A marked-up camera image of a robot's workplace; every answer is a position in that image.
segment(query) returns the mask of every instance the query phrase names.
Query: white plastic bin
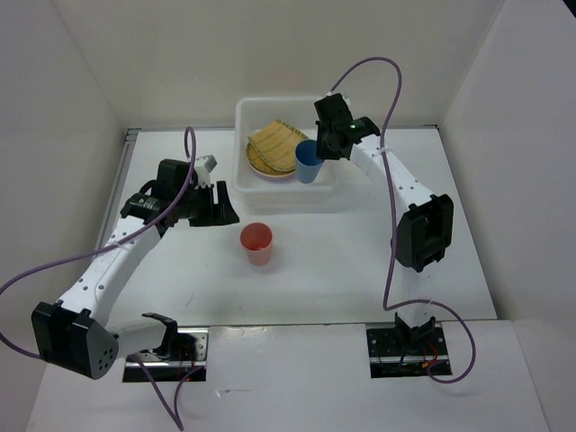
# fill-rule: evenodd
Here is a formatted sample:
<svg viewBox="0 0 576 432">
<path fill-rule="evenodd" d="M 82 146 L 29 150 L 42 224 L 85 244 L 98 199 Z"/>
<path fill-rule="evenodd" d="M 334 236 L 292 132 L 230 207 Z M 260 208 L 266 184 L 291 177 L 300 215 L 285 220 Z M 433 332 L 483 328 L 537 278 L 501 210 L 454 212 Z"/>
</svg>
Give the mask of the white plastic bin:
<svg viewBox="0 0 576 432">
<path fill-rule="evenodd" d="M 268 179 L 258 175 L 246 157 L 248 136 L 262 130 L 275 119 L 316 139 L 317 120 L 314 102 L 321 96 L 249 97 L 236 105 L 236 135 L 232 187 L 245 201 L 257 207 L 294 206 L 322 203 L 335 189 L 335 164 L 324 162 L 318 177 L 311 184 L 302 184 L 296 175 L 286 179 Z"/>
</svg>

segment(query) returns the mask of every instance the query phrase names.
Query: purple cable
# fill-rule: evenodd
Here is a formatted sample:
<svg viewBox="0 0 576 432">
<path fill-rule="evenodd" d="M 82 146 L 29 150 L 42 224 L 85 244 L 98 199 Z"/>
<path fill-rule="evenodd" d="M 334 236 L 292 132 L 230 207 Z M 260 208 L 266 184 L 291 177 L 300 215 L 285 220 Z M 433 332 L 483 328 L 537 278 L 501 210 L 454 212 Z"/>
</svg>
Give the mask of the purple cable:
<svg viewBox="0 0 576 432">
<path fill-rule="evenodd" d="M 160 399 L 160 402 L 162 402 L 162 405 L 164 405 L 164 408 L 166 409 L 166 412 L 168 413 L 168 415 L 176 423 L 176 425 L 178 426 L 178 429 L 180 429 L 181 431 L 184 431 L 184 424 L 182 423 L 182 420 L 180 419 L 180 415 L 178 414 L 178 404 L 177 404 L 178 393 L 180 392 L 180 388 L 182 387 L 182 384 L 188 379 L 188 377 L 190 375 L 194 374 L 196 371 L 199 371 L 202 368 L 201 367 L 193 368 L 192 371 L 188 372 L 180 380 L 180 382 L 178 383 L 178 386 L 176 387 L 176 391 L 174 393 L 174 411 L 172 411 L 170 409 L 170 406 L 168 405 L 168 402 L 166 402 L 166 399 L 164 398 L 162 391 L 160 391 L 158 384 L 156 383 L 156 380 L 152 376 L 152 373 L 150 373 L 149 369 L 142 363 L 142 361 L 139 358 L 137 358 L 135 355 L 129 355 L 126 360 L 138 363 L 138 366 L 140 366 L 140 369 L 142 369 L 142 372 L 146 375 L 146 378 L 152 384 L 152 387 L 154 388 L 154 392 L 156 392 L 156 395 Z"/>
<path fill-rule="evenodd" d="M 190 136 L 192 137 L 192 155 L 190 155 L 190 152 L 188 150 L 188 134 L 190 134 Z M 86 252 L 85 254 L 70 256 L 68 258 L 62 258 L 62 259 L 59 259 L 56 261 L 52 261 L 51 263 L 39 265 L 37 267 L 31 268 L 30 270 L 26 270 L 25 272 L 18 274 L 17 276 L 13 277 L 8 282 L 6 282 L 4 285 L 2 285 L 2 287 L 0 287 L 0 295 L 2 295 L 12 285 L 14 285 L 18 281 L 21 281 L 23 278 L 28 277 L 30 275 L 34 275 L 38 272 L 41 272 L 43 270 L 47 270 L 47 269 L 52 268 L 52 267 L 63 266 L 64 264 L 72 263 L 74 261 L 79 261 L 79 260 L 84 259 L 84 258 L 93 257 L 94 255 L 100 255 L 100 254 L 103 254 L 105 252 L 110 252 L 111 250 L 116 249 L 119 245 L 123 245 L 124 243 L 131 241 L 132 239 L 134 239 L 137 236 L 139 236 L 140 234 L 142 234 L 144 231 L 149 230 L 150 228 L 155 226 L 157 223 L 162 221 L 176 207 L 176 205 L 178 204 L 178 202 L 180 201 L 182 196 L 185 194 L 186 189 L 188 188 L 188 185 L 190 184 L 190 181 L 192 179 L 192 174 L 194 173 L 194 161 L 196 160 L 196 135 L 194 133 L 194 128 L 192 128 L 191 126 L 188 126 L 184 132 L 184 148 L 186 151 L 186 155 L 190 158 L 190 166 L 188 167 L 188 173 L 186 175 L 186 179 L 184 180 L 184 184 L 182 185 L 182 187 L 180 188 L 180 191 L 178 192 L 178 195 L 170 203 L 170 205 L 168 205 L 166 207 L 166 209 L 164 211 L 162 211 L 162 213 L 160 213 L 151 223 L 149 223 L 148 225 L 145 225 L 142 228 L 134 231 L 129 236 L 124 237 L 122 240 L 119 240 L 117 243 L 115 243 L 113 245 L 101 247 L 101 248 L 94 250 L 92 252 Z M 17 353 L 22 354 L 23 356 L 28 356 L 30 358 L 40 359 L 40 356 L 38 354 L 35 354 L 35 353 L 27 351 L 23 348 L 20 348 L 15 343 L 13 343 L 11 340 L 9 340 L 6 336 L 4 336 L 4 334 L 1 331 L 0 331 L 0 341 L 2 341 L 5 345 L 10 347 L 11 349 L 16 351 Z"/>
<path fill-rule="evenodd" d="M 392 113 L 394 112 L 394 108 L 396 108 L 396 103 L 398 102 L 398 99 L 400 98 L 400 91 L 402 89 L 402 73 L 400 70 L 400 66 L 398 66 L 398 64 L 394 60 L 392 60 L 391 58 L 386 58 L 386 57 L 365 58 L 363 60 L 358 61 L 354 65 L 352 65 L 352 67 L 350 67 L 344 73 L 344 75 L 341 76 L 340 79 L 332 86 L 332 88 L 330 89 L 330 92 L 333 92 L 334 90 L 336 90 L 336 88 L 340 85 L 340 83 L 344 80 L 344 78 L 346 78 L 350 74 L 350 72 L 352 72 L 354 69 L 358 68 L 360 65 L 363 65 L 364 63 L 368 63 L 370 61 L 383 61 L 385 63 L 388 63 L 388 64 L 392 65 L 392 67 L 396 70 L 396 74 L 398 75 L 398 86 L 396 87 L 396 95 L 394 96 L 394 99 L 392 101 L 392 104 L 390 106 L 390 110 L 388 111 L 388 114 L 386 114 L 386 118 L 384 119 L 384 124 L 382 125 L 382 130 L 381 130 L 381 134 L 380 134 L 380 148 L 383 149 L 384 148 L 384 134 L 386 133 L 386 131 L 388 129 L 388 123 L 390 122 L 390 118 L 392 117 Z M 466 368 L 466 370 L 464 372 L 462 372 L 459 376 L 457 376 L 453 379 L 450 379 L 450 380 L 440 380 L 440 379 L 436 378 L 431 372 L 432 368 L 434 368 L 435 366 L 437 366 L 441 363 L 445 363 L 446 360 L 436 362 L 436 363 L 432 364 L 431 366 L 427 367 L 426 373 L 433 381 L 436 381 L 437 383 L 442 383 L 442 384 L 458 383 L 459 381 L 463 380 L 466 376 L 468 376 L 470 371 L 474 368 L 474 364 L 476 363 L 476 342 L 474 341 L 474 337 L 473 337 L 472 332 L 470 331 L 470 329 L 468 328 L 468 325 L 464 322 L 462 317 L 460 315 L 458 315 L 458 313 L 456 313 L 455 310 L 453 310 L 449 306 L 446 306 L 445 304 L 443 304 L 439 301 L 415 299 L 415 300 L 401 301 L 400 303 L 396 303 L 393 305 L 388 304 L 388 298 L 390 297 L 390 291 L 392 288 L 392 276 L 394 274 L 394 265 L 396 263 L 396 251 L 398 248 L 398 238 L 397 238 L 397 233 L 396 233 L 396 225 L 397 225 L 396 198 L 394 197 L 394 185 L 392 184 L 392 173 L 390 172 L 390 165 L 388 163 L 388 156 L 386 155 L 385 151 L 382 152 L 382 160 L 384 162 L 384 170 L 386 171 L 386 181 L 388 184 L 388 194 L 390 195 L 390 207 L 391 207 L 391 216 L 392 216 L 391 254 L 390 254 L 390 263 L 388 264 L 388 276 L 386 277 L 386 285 L 384 288 L 384 296 L 382 299 L 382 307 L 385 311 L 394 311 L 394 310 L 401 308 L 403 306 L 408 306 L 409 304 L 424 303 L 424 304 L 433 304 L 439 308 L 444 309 L 445 311 L 450 312 L 452 315 L 454 315 L 454 317 L 457 319 L 457 321 L 460 324 L 462 324 L 464 331 L 466 332 L 466 334 L 468 335 L 468 338 L 470 339 L 470 345 L 472 347 L 472 358 L 470 359 L 470 363 L 468 364 L 468 367 Z"/>
</svg>

